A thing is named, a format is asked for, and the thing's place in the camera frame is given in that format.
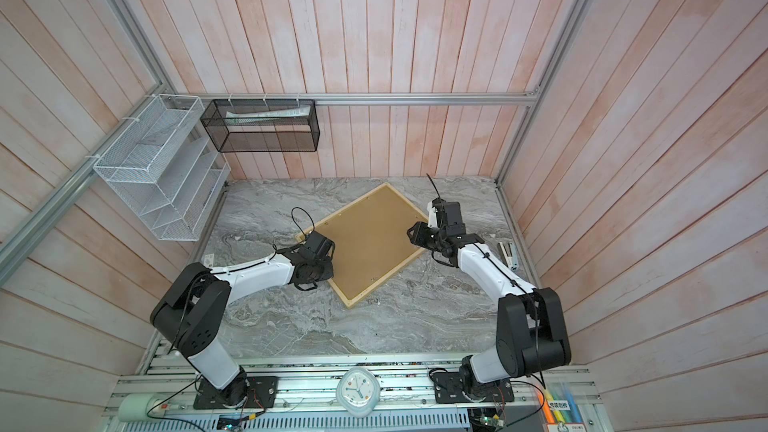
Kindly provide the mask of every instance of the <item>label sticker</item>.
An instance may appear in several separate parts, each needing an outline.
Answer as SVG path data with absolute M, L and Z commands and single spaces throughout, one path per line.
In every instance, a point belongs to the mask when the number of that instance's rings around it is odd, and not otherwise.
M 547 400 L 547 405 L 552 410 L 570 410 L 567 400 Z
M 587 432 L 584 424 L 548 424 L 547 432 Z

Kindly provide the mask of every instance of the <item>white clock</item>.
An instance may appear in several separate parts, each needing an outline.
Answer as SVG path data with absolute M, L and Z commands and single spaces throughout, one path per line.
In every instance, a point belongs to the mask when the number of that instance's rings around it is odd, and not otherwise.
M 362 367 L 351 368 L 339 381 L 336 400 L 355 417 L 365 417 L 379 403 L 381 387 L 376 377 Z

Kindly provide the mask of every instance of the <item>white wire basket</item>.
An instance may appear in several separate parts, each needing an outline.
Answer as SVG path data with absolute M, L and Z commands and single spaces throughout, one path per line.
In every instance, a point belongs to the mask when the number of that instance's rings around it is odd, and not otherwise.
M 207 137 L 187 139 L 202 111 L 199 97 L 155 97 L 94 166 L 161 240 L 197 241 L 230 172 Z

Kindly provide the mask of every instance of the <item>cork board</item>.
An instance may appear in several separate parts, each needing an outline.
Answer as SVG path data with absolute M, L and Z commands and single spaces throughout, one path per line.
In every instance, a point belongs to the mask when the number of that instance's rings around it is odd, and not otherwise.
M 406 232 L 427 220 L 403 194 L 384 183 L 316 224 L 316 230 L 336 244 L 328 283 L 348 308 L 424 252 L 410 243 Z

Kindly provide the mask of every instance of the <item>gray marble tabletop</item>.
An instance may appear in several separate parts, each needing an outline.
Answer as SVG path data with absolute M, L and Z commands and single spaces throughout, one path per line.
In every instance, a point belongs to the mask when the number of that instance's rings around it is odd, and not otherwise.
M 214 254 L 215 265 L 271 254 L 273 242 L 295 243 L 292 207 L 321 220 L 383 182 L 423 209 L 436 196 L 421 177 L 233 182 L 205 254 Z M 445 200 L 462 204 L 467 231 L 481 235 L 493 251 L 500 240 L 512 239 L 493 180 L 435 182 Z M 303 227 L 310 224 L 300 212 L 296 218 Z M 426 252 L 351 309 L 327 283 L 312 292 L 285 286 L 244 297 L 226 310 L 219 336 L 236 358 L 471 353 L 493 345 L 495 322 L 496 303 L 468 275 L 435 263 Z

